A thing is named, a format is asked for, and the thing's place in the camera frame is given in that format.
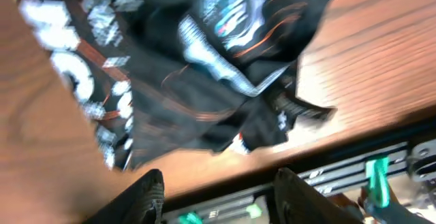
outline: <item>wooden surface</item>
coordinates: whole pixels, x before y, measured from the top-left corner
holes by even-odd
[[[298,87],[339,109],[319,133],[299,128],[290,143],[249,156],[177,151],[134,173],[110,172],[16,5],[1,7],[0,223],[78,223],[153,167],[174,197],[436,105],[436,0],[334,0]]]

